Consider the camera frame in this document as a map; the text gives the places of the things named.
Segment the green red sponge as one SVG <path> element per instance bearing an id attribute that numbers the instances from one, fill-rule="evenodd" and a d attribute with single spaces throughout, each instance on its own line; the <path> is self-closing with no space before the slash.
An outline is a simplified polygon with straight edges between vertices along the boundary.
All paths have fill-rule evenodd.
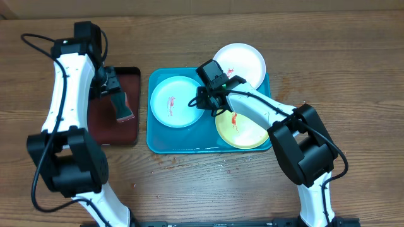
<path id="1" fill-rule="evenodd" d="M 118 122 L 125 122 L 134 118 L 134 113 L 129 106 L 128 97 L 125 92 L 114 93 L 110 99 L 116 111 L 116 120 Z"/>

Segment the yellow plate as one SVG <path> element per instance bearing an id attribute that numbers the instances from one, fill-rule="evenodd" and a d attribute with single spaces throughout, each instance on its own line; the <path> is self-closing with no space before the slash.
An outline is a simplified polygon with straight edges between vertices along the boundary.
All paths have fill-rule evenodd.
<path id="1" fill-rule="evenodd" d="M 215 126 L 227 144 L 239 149 L 257 148 L 269 138 L 261 126 L 242 114 L 228 110 L 215 117 Z"/>

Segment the light blue plate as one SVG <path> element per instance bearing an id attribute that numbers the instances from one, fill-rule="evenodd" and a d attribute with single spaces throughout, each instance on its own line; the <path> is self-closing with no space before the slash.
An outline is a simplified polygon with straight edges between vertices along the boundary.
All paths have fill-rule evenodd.
<path id="1" fill-rule="evenodd" d="M 163 80 L 153 90 L 150 99 L 155 118 L 168 127 L 181 128 L 194 124 L 204 110 L 189 107 L 196 97 L 199 83 L 185 76 L 174 76 Z"/>

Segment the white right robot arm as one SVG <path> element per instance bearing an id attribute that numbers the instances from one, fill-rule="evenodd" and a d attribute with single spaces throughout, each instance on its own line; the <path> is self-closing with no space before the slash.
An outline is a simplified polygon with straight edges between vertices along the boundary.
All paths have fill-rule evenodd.
<path id="1" fill-rule="evenodd" d="M 217 87 L 209 83 L 198 87 L 188 105 L 211 110 L 214 117 L 226 110 L 241 114 L 265 129 L 280 168 L 298 186 L 299 224 L 342 225 L 331 208 L 329 184 L 347 173 L 348 161 L 312 106 L 277 102 L 239 76 Z"/>

